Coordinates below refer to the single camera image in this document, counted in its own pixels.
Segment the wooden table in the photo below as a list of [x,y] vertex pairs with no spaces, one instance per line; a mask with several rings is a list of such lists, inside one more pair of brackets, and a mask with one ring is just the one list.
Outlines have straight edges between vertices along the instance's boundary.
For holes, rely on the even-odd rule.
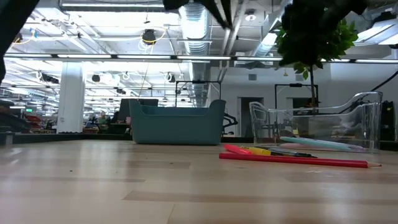
[[0,223],[398,223],[398,153],[376,169],[219,160],[221,146],[67,141],[0,149]]

